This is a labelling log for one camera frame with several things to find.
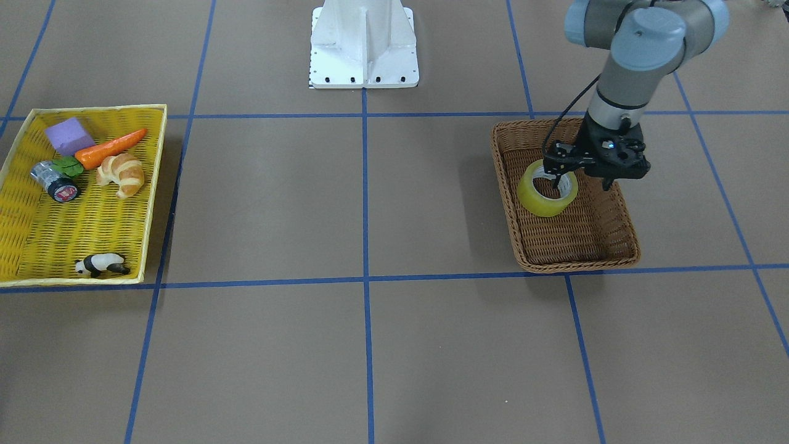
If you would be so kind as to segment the yellow tape roll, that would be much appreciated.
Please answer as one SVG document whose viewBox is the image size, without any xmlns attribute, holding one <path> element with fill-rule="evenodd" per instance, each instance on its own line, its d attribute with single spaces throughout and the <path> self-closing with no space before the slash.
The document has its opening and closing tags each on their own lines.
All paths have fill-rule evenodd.
<svg viewBox="0 0 789 444">
<path fill-rule="evenodd" d="M 543 160 L 530 163 L 516 186 L 516 195 L 521 206 L 529 213 L 549 218 L 563 213 L 579 193 L 579 182 L 571 174 L 571 191 L 554 189 L 554 174 L 546 172 Z"/>
</svg>

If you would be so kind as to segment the brown wicker basket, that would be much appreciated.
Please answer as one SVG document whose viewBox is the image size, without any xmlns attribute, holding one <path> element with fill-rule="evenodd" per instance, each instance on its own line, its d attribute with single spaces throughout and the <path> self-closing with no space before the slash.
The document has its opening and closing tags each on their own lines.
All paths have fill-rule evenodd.
<svg viewBox="0 0 789 444">
<path fill-rule="evenodd" d="M 552 139 L 572 141 L 583 120 L 566 118 L 505 121 L 493 126 L 491 155 L 515 259 L 530 273 L 569 273 L 622 269 L 642 258 L 639 238 L 618 185 L 602 189 L 600 179 L 577 171 L 570 177 L 576 196 L 561 213 L 541 217 L 518 200 L 521 179 L 541 162 L 541 146 Z"/>
</svg>

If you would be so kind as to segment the yellow plastic basket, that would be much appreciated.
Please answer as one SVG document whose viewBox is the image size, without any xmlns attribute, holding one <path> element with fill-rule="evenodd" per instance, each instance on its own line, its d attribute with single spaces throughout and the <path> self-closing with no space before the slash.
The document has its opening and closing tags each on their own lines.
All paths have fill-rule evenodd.
<svg viewBox="0 0 789 444">
<path fill-rule="evenodd" d="M 31 177 L 36 163 L 57 159 L 46 129 L 76 118 L 96 142 L 146 129 L 130 154 L 142 163 L 144 184 L 129 199 L 117 186 L 98 186 L 95 174 L 77 176 L 81 192 L 59 203 Z M 144 281 L 150 229 L 168 118 L 166 104 L 82 109 L 32 109 L 9 146 L 2 166 L 1 285 L 127 285 Z M 88 255 L 118 253 L 127 275 L 103 272 L 82 276 L 75 261 Z"/>
</svg>

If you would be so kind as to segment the toy croissant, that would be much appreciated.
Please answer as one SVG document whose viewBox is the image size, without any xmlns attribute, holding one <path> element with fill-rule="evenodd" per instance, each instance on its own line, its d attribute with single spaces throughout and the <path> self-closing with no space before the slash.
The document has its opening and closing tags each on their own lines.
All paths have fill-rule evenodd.
<svg viewBox="0 0 789 444">
<path fill-rule="evenodd" d="M 116 184 L 118 199 L 129 199 L 145 185 L 142 163 L 134 155 L 119 154 L 105 158 L 96 169 L 97 186 Z"/>
</svg>

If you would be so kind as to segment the panda figurine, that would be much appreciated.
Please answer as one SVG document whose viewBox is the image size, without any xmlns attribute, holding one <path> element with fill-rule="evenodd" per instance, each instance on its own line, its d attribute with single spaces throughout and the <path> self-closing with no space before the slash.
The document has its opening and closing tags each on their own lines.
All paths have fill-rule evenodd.
<svg viewBox="0 0 789 444">
<path fill-rule="evenodd" d="M 76 260 L 74 270 L 79 275 L 88 275 L 98 278 L 103 272 L 127 275 L 131 270 L 126 265 L 126 257 L 118 253 L 98 253 L 87 255 L 82 260 Z"/>
</svg>

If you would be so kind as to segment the toy carrot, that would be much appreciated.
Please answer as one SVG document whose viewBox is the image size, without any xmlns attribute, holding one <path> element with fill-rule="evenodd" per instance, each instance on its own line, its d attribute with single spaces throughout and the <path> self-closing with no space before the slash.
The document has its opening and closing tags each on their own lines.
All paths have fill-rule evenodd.
<svg viewBox="0 0 789 444">
<path fill-rule="evenodd" d="M 95 144 L 88 148 L 78 150 L 73 155 L 67 155 L 52 161 L 52 169 L 59 173 L 74 178 L 85 171 L 90 171 L 101 166 L 102 162 L 111 155 L 120 155 L 130 150 L 141 142 L 149 133 L 147 128 L 141 128 L 126 134 L 123 137 Z"/>
</svg>

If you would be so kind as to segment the purple foam block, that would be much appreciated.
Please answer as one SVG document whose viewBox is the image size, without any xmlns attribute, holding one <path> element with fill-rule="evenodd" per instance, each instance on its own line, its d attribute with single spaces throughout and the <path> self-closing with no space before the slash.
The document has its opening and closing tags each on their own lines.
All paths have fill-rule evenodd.
<svg viewBox="0 0 789 444">
<path fill-rule="evenodd" d="M 76 117 L 49 126 L 44 132 L 51 146 L 62 157 L 75 155 L 78 151 L 96 144 L 94 138 Z"/>
</svg>

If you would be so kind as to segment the small black-lidded jar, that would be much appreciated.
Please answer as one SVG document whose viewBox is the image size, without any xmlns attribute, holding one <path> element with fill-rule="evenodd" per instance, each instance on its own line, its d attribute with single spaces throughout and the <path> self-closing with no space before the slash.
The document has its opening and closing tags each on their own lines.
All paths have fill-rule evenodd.
<svg viewBox="0 0 789 444">
<path fill-rule="evenodd" d="M 59 171 L 52 160 L 34 164 L 29 174 L 55 202 L 70 202 L 81 196 L 81 188 L 71 177 Z"/>
</svg>

